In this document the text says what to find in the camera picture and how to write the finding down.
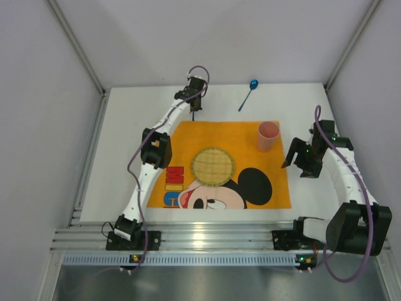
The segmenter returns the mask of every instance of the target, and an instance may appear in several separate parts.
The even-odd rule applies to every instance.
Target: orange placemat
[[[172,136],[173,156],[157,180],[148,202],[151,208],[288,209],[283,143],[279,137],[269,152],[256,149],[260,122],[181,122]],[[202,150],[217,147],[234,160],[229,182],[203,186],[191,173],[191,162]]]

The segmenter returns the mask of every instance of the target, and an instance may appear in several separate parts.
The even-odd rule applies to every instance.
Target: pink cup
[[[280,128],[273,121],[265,121],[259,124],[258,140],[256,144],[258,151],[259,152],[270,151],[279,134],[280,134]]]

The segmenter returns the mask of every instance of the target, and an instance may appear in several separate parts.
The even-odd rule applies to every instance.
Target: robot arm
[[[136,186],[127,207],[115,223],[114,234],[131,241],[136,246],[141,234],[141,208],[145,208],[156,180],[159,178],[172,158],[170,136],[177,126],[192,111],[202,110],[201,92],[207,83],[200,77],[190,77],[189,85],[175,94],[172,105],[163,118],[152,128],[145,129],[142,134],[141,160],[142,167],[138,177],[140,187]]]
[[[300,236],[318,240],[327,244],[331,251],[364,254],[368,240],[367,209],[362,189],[354,175],[360,172],[355,164],[352,143],[348,138],[335,134],[334,121],[319,121],[327,138],[353,167],[351,172],[340,156],[322,138],[314,124],[310,130],[311,142],[294,138],[283,168],[291,164],[295,153],[298,153],[294,163],[303,170],[301,177],[317,178],[324,166],[330,173],[337,194],[340,208],[331,220],[318,218],[299,218],[294,221],[294,231]],[[379,206],[375,198],[367,191],[373,213],[373,245],[371,255],[378,255],[382,249],[388,227],[392,219],[388,207]]]

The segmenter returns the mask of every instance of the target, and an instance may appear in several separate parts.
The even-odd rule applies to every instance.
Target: blue spoon
[[[253,90],[255,90],[255,89],[258,87],[258,85],[259,85],[259,82],[258,82],[257,80],[251,80],[251,82],[250,82],[250,84],[249,84],[249,89],[250,89],[250,91],[249,91],[248,95],[246,95],[245,100],[244,100],[244,102],[242,103],[242,105],[239,107],[238,112],[240,112],[240,111],[242,110],[242,107],[244,106],[246,100],[247,100],[248,97],[249,97],[249,94],[251,94],[251,92],[252,92]]]

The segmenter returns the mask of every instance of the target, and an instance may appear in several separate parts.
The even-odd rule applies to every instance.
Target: cartoon character
[[[247,209],[247,202],[264,205],[272,195],[269,178],[256,168],[245,168],[238,183],[230,179],[219,187],[208,187],[198,181],[178,195],[178,204],[184,209]]]

